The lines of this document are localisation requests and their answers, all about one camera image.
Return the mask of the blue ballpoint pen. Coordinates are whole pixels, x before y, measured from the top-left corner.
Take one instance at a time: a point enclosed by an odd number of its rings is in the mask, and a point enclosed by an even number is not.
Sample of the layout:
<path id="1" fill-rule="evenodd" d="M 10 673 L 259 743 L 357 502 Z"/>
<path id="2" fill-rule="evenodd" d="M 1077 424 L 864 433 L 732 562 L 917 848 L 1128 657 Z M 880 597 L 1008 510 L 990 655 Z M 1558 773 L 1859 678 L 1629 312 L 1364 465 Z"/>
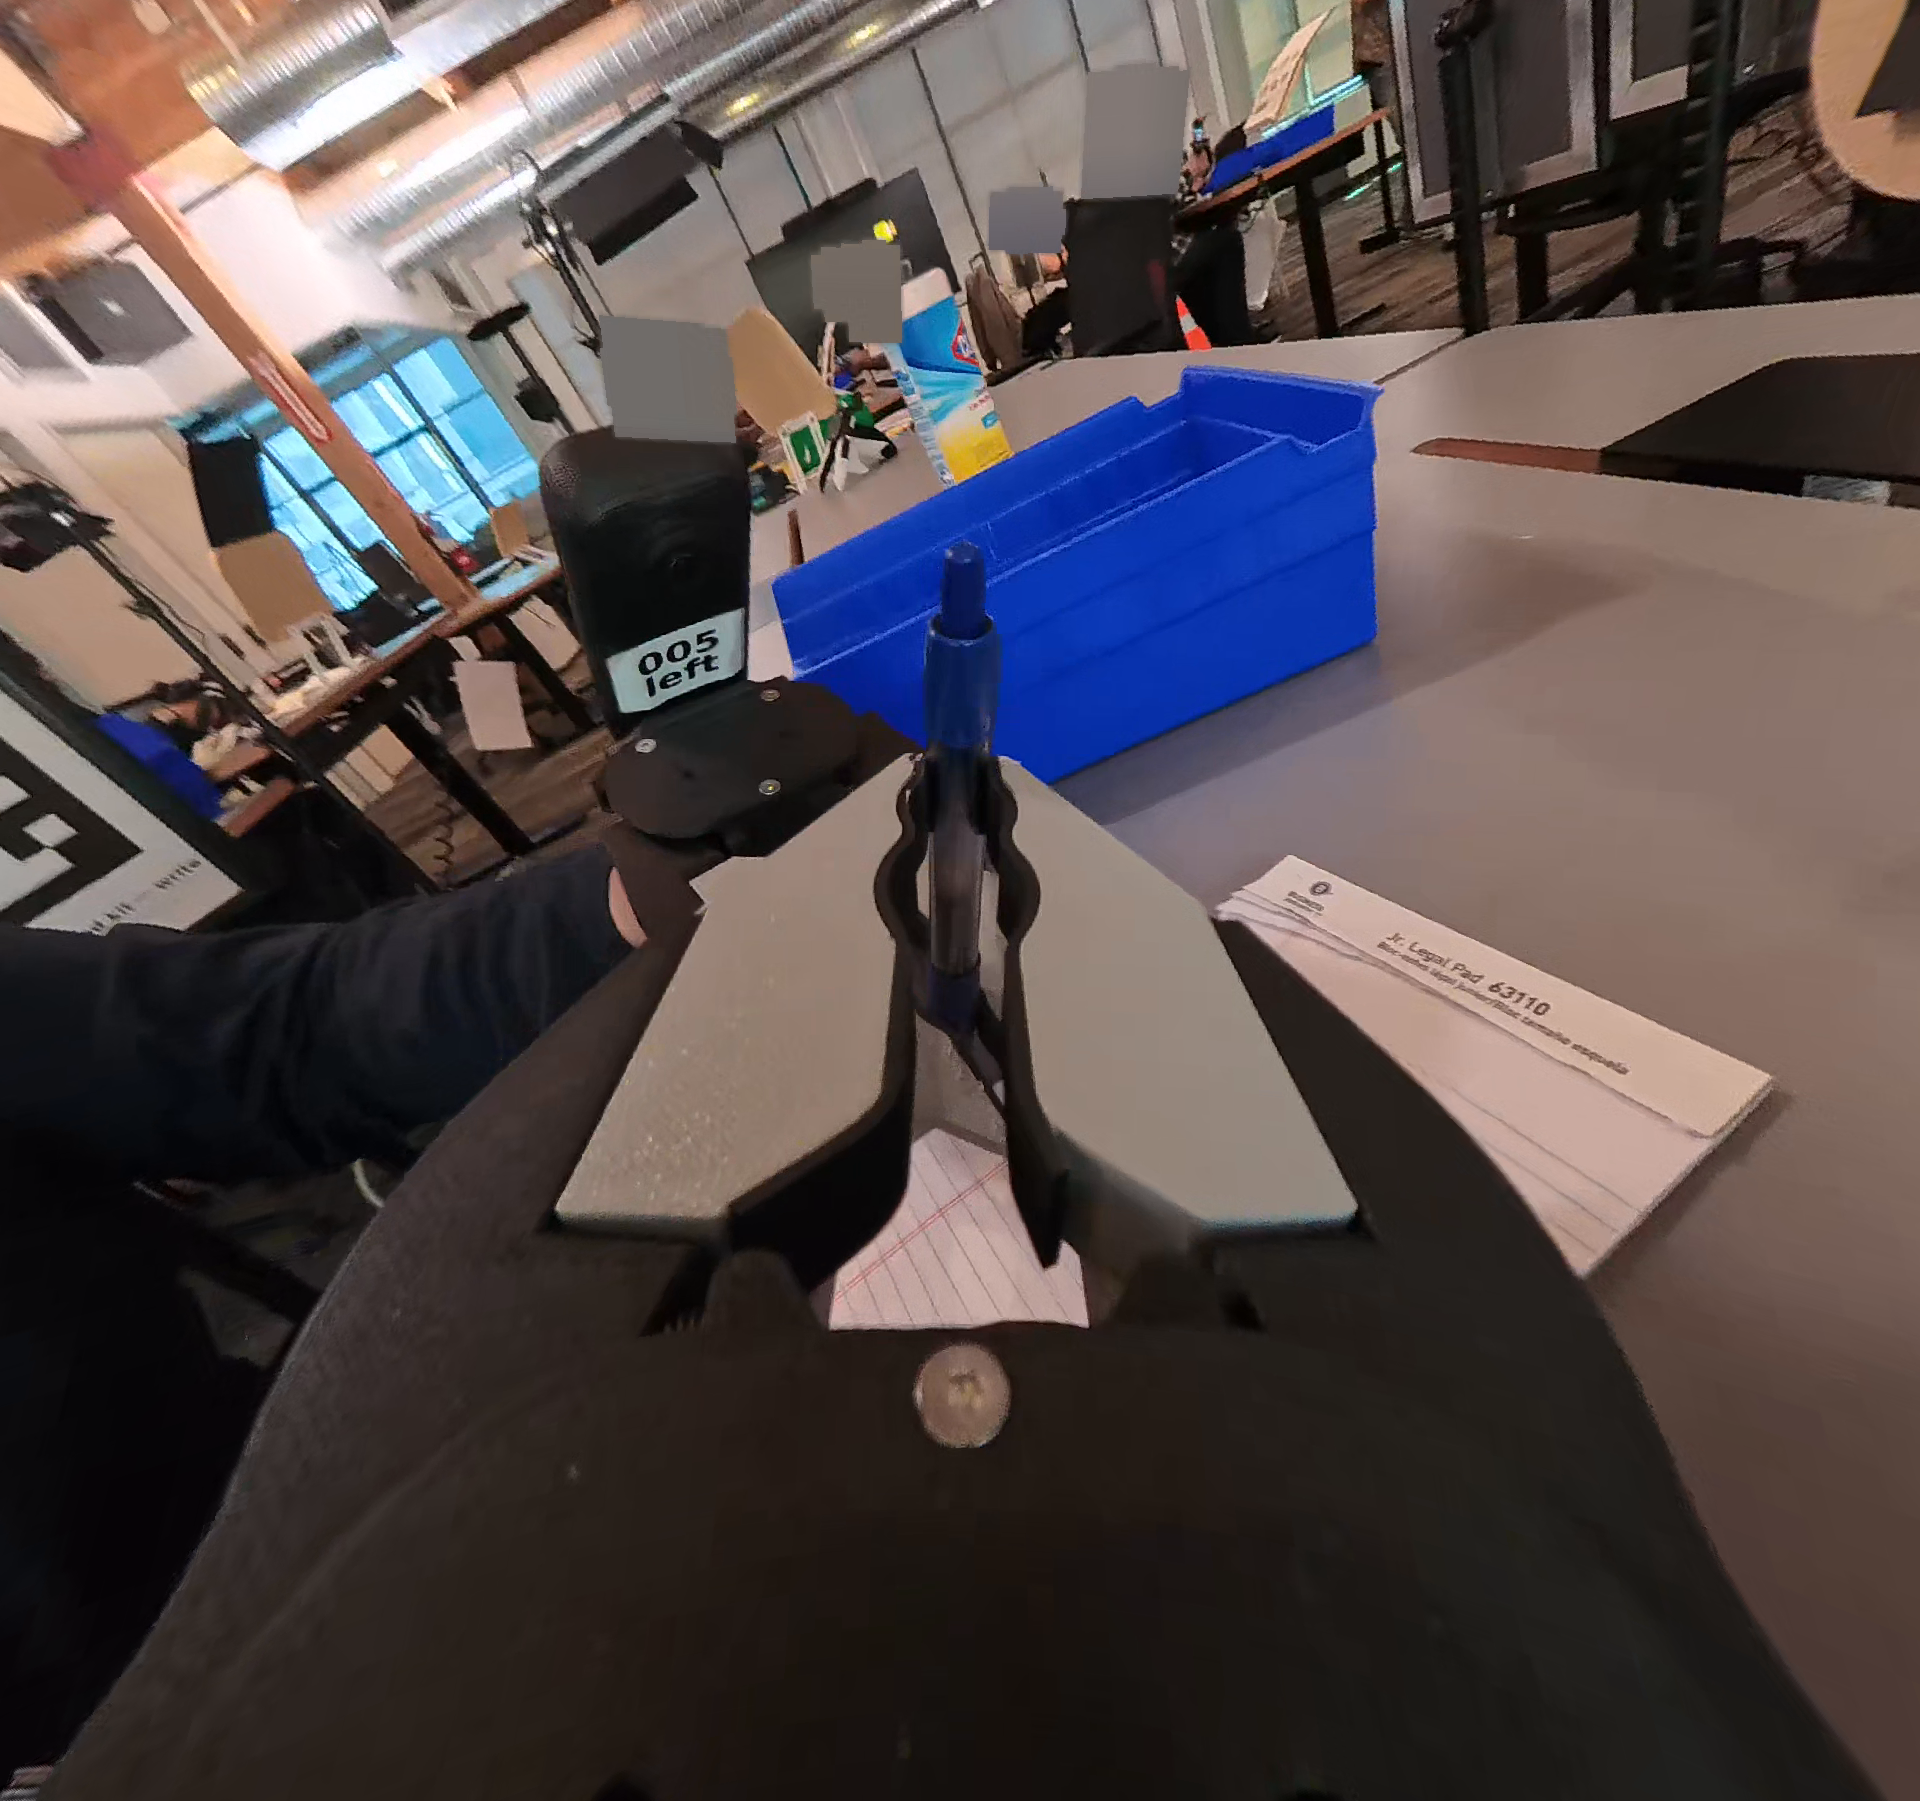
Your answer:
<path id="1" fill-rule="evenodd" d="M 926 640 L 928 1012 L 972 1034 L 981 1002 L 981 906 L 996 815 L 1000 636 L 981 546 L 947 548 Z"/>

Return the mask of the black white marker board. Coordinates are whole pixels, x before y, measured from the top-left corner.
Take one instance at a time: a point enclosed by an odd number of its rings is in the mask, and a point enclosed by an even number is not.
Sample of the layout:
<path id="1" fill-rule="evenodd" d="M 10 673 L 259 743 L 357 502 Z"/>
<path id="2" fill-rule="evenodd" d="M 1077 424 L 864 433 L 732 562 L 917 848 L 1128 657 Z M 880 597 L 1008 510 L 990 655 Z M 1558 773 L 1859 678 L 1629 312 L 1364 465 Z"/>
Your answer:
<path id="1" fill-rule="evenodd" d="M 196 932 L 238 918 L 259 898 L 227 835 L 76 713 L 5 684 L 6 925 Z"/>

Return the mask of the black light panel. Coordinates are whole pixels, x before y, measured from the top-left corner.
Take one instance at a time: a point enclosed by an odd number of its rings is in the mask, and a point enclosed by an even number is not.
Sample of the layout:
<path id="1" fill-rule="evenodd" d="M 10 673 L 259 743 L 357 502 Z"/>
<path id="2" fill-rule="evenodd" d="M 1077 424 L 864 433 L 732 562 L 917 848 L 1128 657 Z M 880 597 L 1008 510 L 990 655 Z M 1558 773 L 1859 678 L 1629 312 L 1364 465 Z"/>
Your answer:
<path id="1" fill-rule="evenodd" d="M 277 533 L 262 448 L 252 436 L 187 441 L 187 471 L 211 548 Z"/>
<path id="2" fill-rule="evenodd" d="M 153 279 L 130 263 L 92 263 L 19 282 L 27 302 L 92 368 L 139 370 L 189 341 Z"/>

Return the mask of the black desk mat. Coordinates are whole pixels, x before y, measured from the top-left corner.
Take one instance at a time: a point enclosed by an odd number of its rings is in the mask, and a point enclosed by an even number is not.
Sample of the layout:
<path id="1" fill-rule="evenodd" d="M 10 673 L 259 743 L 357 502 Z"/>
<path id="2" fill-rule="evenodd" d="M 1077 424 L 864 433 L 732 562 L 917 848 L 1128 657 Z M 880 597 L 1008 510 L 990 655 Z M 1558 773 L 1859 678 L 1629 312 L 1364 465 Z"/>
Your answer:
<path id="1" fill-rule="evenodd" d="M 1917 353 L 1782 359 L 1601 451 L 1601 474 L 1803 495 L 1813 481 L 1918 486 Z"/>

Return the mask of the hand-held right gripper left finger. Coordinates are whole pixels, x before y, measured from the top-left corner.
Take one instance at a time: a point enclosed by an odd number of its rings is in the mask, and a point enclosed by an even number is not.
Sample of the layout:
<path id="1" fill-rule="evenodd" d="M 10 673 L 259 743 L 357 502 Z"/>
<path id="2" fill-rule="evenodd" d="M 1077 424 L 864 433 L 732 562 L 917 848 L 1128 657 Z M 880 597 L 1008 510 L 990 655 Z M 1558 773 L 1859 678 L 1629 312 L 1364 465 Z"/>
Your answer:
<path id="1" fill-rule="evenodd" d="M 700 911 L 566 1183 L 592 1238 L 781 1257 L 829 1285 L 901 1207 L 919 1016 L 881 918 L 908 763 L 778 853 L 694 883 Z"/>

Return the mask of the wooden work table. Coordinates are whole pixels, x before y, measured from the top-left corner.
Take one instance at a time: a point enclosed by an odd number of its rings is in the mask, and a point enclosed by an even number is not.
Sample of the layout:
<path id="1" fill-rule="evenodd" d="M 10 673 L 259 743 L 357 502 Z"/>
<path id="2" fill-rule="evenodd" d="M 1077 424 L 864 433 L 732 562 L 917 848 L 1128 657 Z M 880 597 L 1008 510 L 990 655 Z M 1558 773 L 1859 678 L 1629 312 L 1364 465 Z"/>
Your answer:
<path id="1" fill-rule="evenodd" d="M 563 679 L 562 666 L 528 640 L 518 622 L 534 601 L 551 602 L 568 615 L 563 568 L 560 558 L 546 551 L 533 551 L 512 572 L 483 583 L 468 602 L 451 612 L 441 610 L 345 671 L 327 678 L 320 690 L 295 709 L 264 711 L 252 702 L 252 732 L 209 763 L 211 778 L 231 785 L 260 769 L 277 767 L 283 781 L 332 787 L 332 769 L 367 738 L 386 732 L 501 854 L 510 861 L 533 854 L 536 837 L 528 835 L 468 764 L 455 759 L 424 705 L 423 687 L 439 671 L 439 663 L 455 655 L 458 640 L 480 645 L 492 631 L 501 643 L 501 659 L 534 681 L 543 702 L 562 714 L 574 733 L 592 733 L 596 718 L 591 699 Z"/>

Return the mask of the wipes canister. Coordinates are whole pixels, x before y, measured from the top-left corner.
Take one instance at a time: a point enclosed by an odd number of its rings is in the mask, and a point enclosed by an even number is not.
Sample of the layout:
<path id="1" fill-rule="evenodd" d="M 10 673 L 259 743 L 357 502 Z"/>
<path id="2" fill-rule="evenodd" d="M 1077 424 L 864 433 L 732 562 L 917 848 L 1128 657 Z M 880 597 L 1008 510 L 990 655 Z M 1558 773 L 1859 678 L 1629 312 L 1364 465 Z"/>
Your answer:
<path id="1" fill-rule="evenodd" d="M 890 349 L 901 394 L 941 486 L 957 489 L 1008 462 L 1015 449 L 963 304 L 940 269 L 904 282 L 901 316 L 901 344 Z"/>

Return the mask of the grey desk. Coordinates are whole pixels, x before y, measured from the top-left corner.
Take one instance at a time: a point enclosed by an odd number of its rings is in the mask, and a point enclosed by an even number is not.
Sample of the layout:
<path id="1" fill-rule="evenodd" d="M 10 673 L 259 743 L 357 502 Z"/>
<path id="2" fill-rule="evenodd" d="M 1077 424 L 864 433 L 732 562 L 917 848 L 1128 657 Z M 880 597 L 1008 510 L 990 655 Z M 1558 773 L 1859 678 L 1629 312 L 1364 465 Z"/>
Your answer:
<path id="1" fill-rule="evenodd" d="M 1917 1798 L 1917 527 L 1378 486 L 1371 647 L 1064 794 L 1205 901 L 1302 854 L 1774 1078 L 1594 1291 L 1747 1606 Z"/>

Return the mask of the white lined legal pad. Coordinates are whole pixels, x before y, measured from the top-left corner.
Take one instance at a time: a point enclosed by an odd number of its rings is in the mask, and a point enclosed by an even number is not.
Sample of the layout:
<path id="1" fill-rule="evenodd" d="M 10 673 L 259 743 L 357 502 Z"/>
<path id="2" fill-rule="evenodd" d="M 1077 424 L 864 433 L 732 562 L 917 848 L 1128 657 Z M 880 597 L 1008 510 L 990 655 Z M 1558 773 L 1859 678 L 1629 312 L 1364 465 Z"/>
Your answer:
<path id="1" fill-rule="evenodd" d="M 1218 911 L 1247 925 L 1494 1162 L 1579 1273 L 1593 1273 L 1769 1101 L 1742 1059 L 1288 857 Z M 997 1151 L 928 1132 L 901 1211 L 828 1296 L 841 1332 L 1085 1328 L 1071 1246 L 1044 1267 Z"/>

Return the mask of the beige round object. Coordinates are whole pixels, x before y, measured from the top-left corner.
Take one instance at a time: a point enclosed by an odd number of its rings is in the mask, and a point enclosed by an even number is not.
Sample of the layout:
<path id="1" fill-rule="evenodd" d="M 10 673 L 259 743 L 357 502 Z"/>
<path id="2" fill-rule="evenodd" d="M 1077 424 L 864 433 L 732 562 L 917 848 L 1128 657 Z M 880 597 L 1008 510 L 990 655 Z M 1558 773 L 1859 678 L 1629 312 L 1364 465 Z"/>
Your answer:
<path id="1" fill-rule="evenodd" d="M 1918 0 L 1819 0 L 1813 113 L 1860 189 L 1918 199 Z"/>

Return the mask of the brown cardboard piece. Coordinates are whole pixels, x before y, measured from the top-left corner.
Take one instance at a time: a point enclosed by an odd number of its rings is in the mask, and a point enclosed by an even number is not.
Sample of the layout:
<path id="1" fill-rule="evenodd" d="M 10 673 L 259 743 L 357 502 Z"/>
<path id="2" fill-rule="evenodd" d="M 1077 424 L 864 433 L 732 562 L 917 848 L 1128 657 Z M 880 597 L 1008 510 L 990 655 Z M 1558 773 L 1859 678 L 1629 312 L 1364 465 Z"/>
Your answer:
<path id="1" fill-rule="evenodd" d="M 831 423 L 838 398 L 816 362 L 768 307 L 747 307 L 726 331 L 738 408 L 770 436 L 796 423 Z"/>

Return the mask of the blue storage bin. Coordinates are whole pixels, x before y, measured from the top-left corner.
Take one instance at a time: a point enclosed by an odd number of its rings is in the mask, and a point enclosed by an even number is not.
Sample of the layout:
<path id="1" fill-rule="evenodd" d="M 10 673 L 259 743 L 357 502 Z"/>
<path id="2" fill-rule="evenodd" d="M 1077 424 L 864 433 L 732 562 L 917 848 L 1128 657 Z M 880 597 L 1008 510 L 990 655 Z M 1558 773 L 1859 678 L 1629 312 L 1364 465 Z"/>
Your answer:
<path id="1" fill-rule="evenodd" d="M 1319 147 L 1335 133 L 1337 106 L 1317 104 L 1288 118 L 1276 131 L 1261 140 L 1246 141 L 1235 152 L 1223 155 L 1201 193 L 1213 196 L 1235 185 L 1259 180 L 1272 166 Z"/>

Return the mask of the silver ventilation duct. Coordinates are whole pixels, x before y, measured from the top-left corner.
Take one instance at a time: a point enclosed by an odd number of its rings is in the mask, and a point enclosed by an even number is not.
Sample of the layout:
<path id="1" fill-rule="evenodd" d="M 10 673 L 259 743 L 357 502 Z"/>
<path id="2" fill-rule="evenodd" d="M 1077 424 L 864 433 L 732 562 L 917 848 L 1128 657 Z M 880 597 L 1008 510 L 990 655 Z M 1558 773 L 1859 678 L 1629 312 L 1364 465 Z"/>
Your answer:
<path id="1" fill-rule="evenodd" d="M 795 61 L 886 0 L 621 0 L 439 109 L 386 151 L 372 183 L 458 187 L 518 159 L 566 152 L 629 114 L 687 113 Z M 320 0 L 242 64 L 189 79 L 213 127 L 277 173 L 424 92 L 367 0 Z"/>
<path id="2" fill-rule="evenodd" d="M 913 37 L 917 0 L 627 0 L 308 192 L 303 220 L 389 277 L 442 263 L 670 118 L 757 127 Z M 930 25 L 988 0 L 934 0 Z"/>

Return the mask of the black softbox light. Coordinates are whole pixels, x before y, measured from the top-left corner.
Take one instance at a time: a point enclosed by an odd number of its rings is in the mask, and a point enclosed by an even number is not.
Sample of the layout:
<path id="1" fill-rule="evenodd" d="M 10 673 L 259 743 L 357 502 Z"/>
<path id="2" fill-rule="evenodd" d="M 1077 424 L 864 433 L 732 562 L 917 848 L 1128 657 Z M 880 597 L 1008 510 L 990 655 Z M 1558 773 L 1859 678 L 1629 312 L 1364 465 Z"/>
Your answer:
<path id="1" fill-rule="evenodd" d="M 540 205 L 603 269 L 696 205 L 699 166 L 683 131 L 670 126 L 556 170 L 540 183 Z"/>

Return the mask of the person's dark clothing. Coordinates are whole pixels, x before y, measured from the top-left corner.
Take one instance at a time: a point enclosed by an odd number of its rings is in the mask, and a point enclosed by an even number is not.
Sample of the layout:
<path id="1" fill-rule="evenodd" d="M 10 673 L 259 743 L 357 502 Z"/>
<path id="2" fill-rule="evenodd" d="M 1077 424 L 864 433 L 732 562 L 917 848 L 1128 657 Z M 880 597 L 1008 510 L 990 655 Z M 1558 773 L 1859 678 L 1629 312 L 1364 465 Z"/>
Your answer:
<path id="1" fill-rule="evenodd" d="M 5 1777 L 55 1767 L 131 1665 L 372 1214 L 348 1171 L 5 1187 Z"/>

